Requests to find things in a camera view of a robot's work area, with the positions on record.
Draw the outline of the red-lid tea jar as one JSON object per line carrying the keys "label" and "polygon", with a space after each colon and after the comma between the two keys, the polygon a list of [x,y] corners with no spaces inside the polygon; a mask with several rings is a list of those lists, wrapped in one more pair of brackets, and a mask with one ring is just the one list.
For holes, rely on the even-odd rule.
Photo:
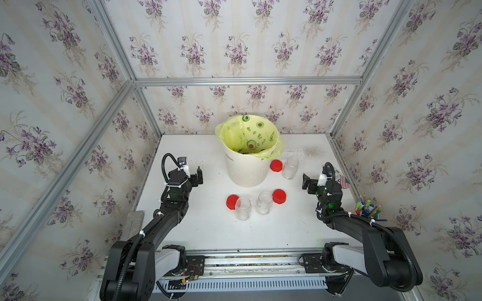
{"label": "red-lid tea jar", "polygon": [[246,221],[251,215],[251,201],[248,198],[239,198],[235,204],[235,215],[237,219]]}
{"label": "red-lid tea jar", "polygon": [[267,215],[271,210],[272,204],[272,194],[263,191],[259,194],[256,201],[256,211],[260,215]]}
{"label": "red-lid tea jar", "polygon": [[289,157],[283,165],[282,176],[285,179],[293,179],[299,168],[299,160],[295,157]]}

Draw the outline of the red jar lid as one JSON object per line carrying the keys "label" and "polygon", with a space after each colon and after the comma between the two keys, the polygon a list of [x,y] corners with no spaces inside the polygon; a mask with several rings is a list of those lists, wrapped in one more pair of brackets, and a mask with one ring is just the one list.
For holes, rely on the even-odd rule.
{"label": "red jar lid", "polygon": [[280,160],[275,159],[270,163],[270,169],[275,173],[279,173],[283,170],[283,163]]}
{"label": "red jar lid", "polygon": [[230,195],[226,200],[227,208],[229,210],[235,210],[238,199],[239,199],[239,196],[237,196],[236,194]]}
{"label": "red jar lid", "polygon": [[287,194],[285,191],[283,191],[282,189],[276,189],[273,193],[272,193],[272,200],[273,202],[275,202],[276,204],[283,204],[286,202],[286,199],[287,199]]}

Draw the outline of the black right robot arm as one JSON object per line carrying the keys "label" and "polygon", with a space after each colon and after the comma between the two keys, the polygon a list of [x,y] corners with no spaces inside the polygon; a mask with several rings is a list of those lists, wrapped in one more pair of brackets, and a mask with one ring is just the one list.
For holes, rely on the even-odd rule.
{"label": "black right robot arm", "polygon": [[318,179],[303,175],[302,189],[317,198],[316,217],[328,228],[342,232],[362,244],[328,242],[318,259],[302,256],[303,267],[339,273],[331,278],[329,293],[341,294],[354,272],[368,277],[378,287],[409,292],[423,283],[423,272],[404,232],[385,227],[378,220],[345,211],[341,206],[342,185],[336,171],[326,163]]}

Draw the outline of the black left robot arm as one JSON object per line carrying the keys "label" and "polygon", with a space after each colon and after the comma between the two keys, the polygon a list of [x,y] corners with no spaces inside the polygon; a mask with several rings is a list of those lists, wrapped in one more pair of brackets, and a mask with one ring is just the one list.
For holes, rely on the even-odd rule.
{"label": "black left robot arm", "polygon": [[200,168],[192,174],[186,157],[166,153],[161,160],[164,191],[153,219],[128,240],[119,240],[109,251],[99,297],[101,300],[149,300],[156,282],[164,274],[184,269],[187,260],[182,246],[163,248],[176,251],[177,260],[156,267],[156,251],[167,234],[186,216],[193,188],[203,184]]}

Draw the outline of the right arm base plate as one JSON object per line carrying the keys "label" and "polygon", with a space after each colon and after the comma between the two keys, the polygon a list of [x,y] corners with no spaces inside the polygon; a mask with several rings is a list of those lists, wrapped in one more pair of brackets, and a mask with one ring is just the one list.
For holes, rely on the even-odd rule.
{"label": "right arm base plate", "polygon": [[322,253],[304,253],[299,257],[299,264],[304,268],[305,273],[347,273],[350,268],[331,260]]}

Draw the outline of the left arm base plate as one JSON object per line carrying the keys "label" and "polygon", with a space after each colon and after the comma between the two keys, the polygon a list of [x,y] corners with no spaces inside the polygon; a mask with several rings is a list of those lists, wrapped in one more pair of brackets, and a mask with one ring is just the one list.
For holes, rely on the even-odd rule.
{"label": "left arm base plate", "polygon": [[161,278],[173,277],[175,279],[187,279],[189,281],[196,280],[203,276],[205,271],[205,259],[203,255],[187,256],[186,260],[181,263],[180,267],[166,272]]}

